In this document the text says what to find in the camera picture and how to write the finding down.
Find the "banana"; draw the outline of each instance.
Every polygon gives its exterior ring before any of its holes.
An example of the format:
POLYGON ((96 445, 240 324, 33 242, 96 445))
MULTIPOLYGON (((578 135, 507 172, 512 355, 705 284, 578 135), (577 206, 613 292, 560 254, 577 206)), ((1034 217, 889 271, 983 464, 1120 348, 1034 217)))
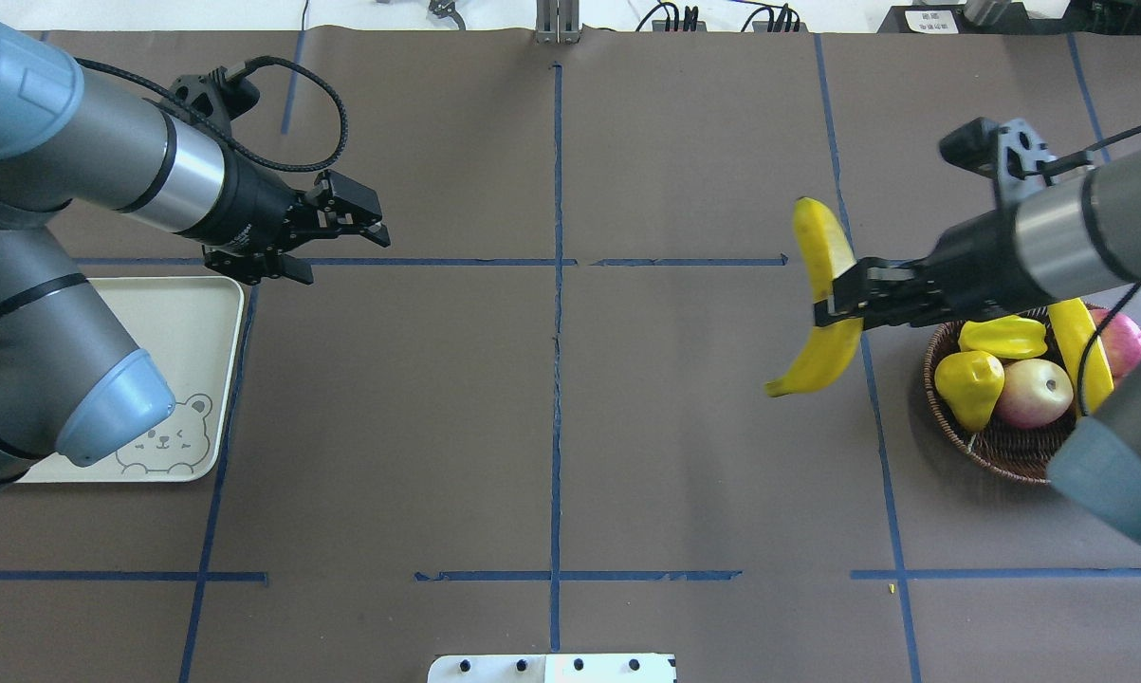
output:
MULTIPOLYGON (((1063 365, 1071 377, 1071 385, 1081 391, 1081 356, 1089 344, 1089 338, 1093 336, 1098 326, 1093 324, 1093 317, 1089 314, 1089 307, 1081 299, 1068 299, 1067 302, 1051 303, 1047 307, 1047 316, 1051 317, 1051 330, 1054 331, 1054 342, 1060 347, 1060 355, 1063 356, 1063 365)), ((1098 410, 1104 398, 1114 390, 1114 375, 1110 374, 1109 363, 1104 359, 1104 347, 1100 339, 1093 343, 1085 361, 1085 404, 1089 412, 1098 410)), ((1081 401, 1073 403, 1076 415, 1081 415, 1081 401)))
MULTIPOLYGON (((810 280, 810 295, 822 302, 831 295, 835 277, 857 262, 840 221, 823 202, 801 197, 794 206, 794 236, 810 280)), ((810 338, 785 375, 764 384, 769 397, 817 392, 837 380, 857 352, 864 324, 843 319, 827 327, 811 327, 810 338)))

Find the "wicker basket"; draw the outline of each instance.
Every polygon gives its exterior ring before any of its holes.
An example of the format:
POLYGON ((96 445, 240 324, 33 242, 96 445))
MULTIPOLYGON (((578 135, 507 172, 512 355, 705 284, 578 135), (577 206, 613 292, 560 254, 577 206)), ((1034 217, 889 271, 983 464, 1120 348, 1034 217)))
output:
MULTIPOLYGON (((1022 312, 1021 317, 1042 320, 1046 325, 1047 351, 1042 358, 1063 366, 1046 308, 1034 308, 1022 312)), ((938 325, 924 351, 924 397, 929 401, 931 414, 937 418, 937 424, 946 433, 948 441, 979 466, 1022 483, 1050 483, 1046 478, 1046 464, 1075 429, 1076 418, 1073 412, 1068 410, 1058 421, 1038 429, 1009 426, 995 415, 982 432, 970 433, 962 429, 933 384, 937 365, 947 355, 960 350, 957 336, 961 330, 962 323, 938 325)))

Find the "white tray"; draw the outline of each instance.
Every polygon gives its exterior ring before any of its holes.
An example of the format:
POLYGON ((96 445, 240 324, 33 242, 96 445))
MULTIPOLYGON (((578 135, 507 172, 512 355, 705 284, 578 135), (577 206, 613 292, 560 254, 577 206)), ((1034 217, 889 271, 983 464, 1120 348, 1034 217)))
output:
POLYGON ((49 455, 21 481, 192 481, 216 464, 244 315, 227 277, 92 278, 94 290, 149 351, 178 405, 144 437, 90 466, 49 455))

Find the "blue joint cap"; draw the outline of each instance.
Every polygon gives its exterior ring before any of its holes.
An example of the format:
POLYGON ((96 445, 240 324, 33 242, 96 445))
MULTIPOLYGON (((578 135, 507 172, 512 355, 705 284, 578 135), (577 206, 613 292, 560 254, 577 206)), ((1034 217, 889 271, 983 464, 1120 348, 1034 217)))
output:
POLYGON ((1141 545, 1141 458, 1095 416, 1076 423, 1046 475, 1053 488, 1141 545))
POLYGON ((64 50, 0 22, 0 160, 58 133, 84 93, 81 66, 64 50))
POLYGON ((55 449, 90 466, 161 424, 175 412, 175 393, 148 351, 137 349, 112 367, 68 415, 55 449))

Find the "white label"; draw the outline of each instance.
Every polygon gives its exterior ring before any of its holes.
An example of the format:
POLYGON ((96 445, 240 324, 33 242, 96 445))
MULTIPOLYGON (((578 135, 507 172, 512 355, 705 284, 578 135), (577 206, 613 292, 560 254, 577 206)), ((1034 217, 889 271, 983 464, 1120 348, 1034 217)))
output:
POLYGON ((937 11, 908 9, 903 16, 908 19, 909 30, 916 31, 916 33, 957 33, 957 22, 948 9, 938 9, 937 11))

